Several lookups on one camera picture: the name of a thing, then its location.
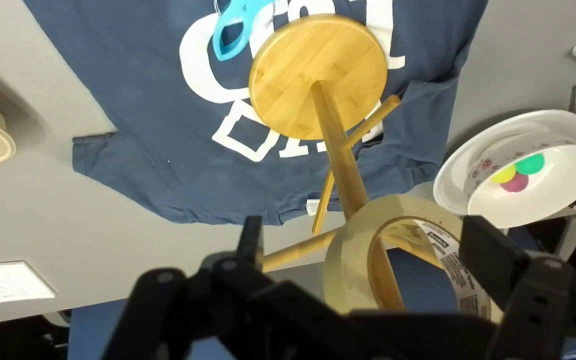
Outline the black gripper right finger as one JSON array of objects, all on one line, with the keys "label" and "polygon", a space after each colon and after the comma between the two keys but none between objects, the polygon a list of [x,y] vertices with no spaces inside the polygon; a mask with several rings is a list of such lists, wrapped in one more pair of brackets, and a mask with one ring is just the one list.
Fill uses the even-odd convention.
[{"label": "black gripper right finger", "polygon": [[514,246],[480,216],[463,218],[458,254],[502,310],[485,360],[560,360],[576,338],[576,269]]}]

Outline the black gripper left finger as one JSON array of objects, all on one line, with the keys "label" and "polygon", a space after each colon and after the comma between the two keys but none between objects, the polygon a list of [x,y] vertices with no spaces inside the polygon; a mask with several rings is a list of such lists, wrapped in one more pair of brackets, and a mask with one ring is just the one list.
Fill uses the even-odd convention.
[{"label": "black gripper left finger", "polygon": [[264,276],[261,250],[261,218],[247,216],[236,250],[208,255],[193,276],[144,272],[101,360],[187,360],[208,338],[236,360],[339,360],[325,323],[333,314],[295,284]]}]

